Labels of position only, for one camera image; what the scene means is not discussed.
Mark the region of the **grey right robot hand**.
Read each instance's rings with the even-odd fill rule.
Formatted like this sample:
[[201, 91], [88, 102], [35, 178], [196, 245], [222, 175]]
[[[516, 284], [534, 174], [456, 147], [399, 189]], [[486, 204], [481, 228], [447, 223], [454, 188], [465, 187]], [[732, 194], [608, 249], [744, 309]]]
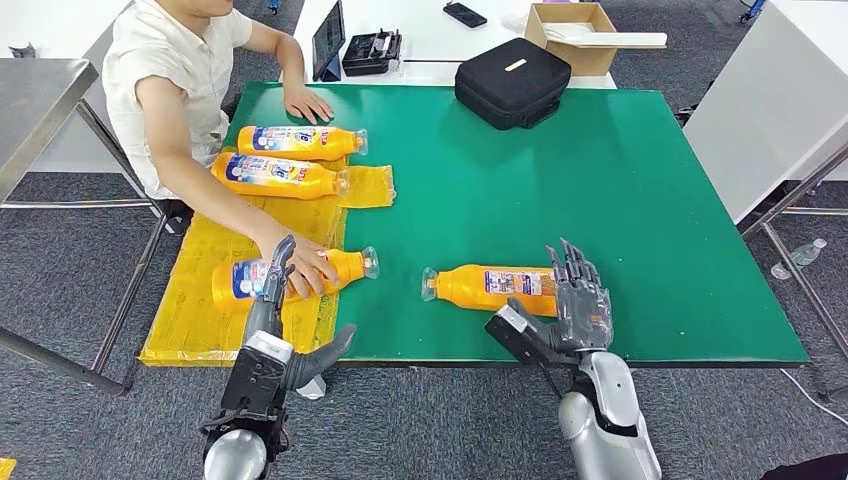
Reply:
[[560, 249], [547, 246], [554, 277], [554, 323], [541, 323], [516, 297], [507, 301], [521, 319], [516, 329], [537, 350], [575, 356], [579, 351], [606, 350], [612, 342], [609, 290], [591, 261], [562, 238]]

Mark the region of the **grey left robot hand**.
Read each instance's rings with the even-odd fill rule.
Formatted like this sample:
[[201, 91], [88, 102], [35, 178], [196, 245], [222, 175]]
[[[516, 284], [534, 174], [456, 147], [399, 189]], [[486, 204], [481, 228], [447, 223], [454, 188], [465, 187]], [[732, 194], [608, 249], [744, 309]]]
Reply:
[[288, 277], [294, 271], [289, 262], [295, 247], [289, 235], [275, 248], [263, 293], [254, 299], [248, 312], [244, 347], [261, 378], [277, 382], [282, 391], [318, 399], [326, 394], [323, 373], [348, 352], [356, 328], [342, 328], [330, 343], [306, 354], [296, 352], [282, 338], [281, 309]]

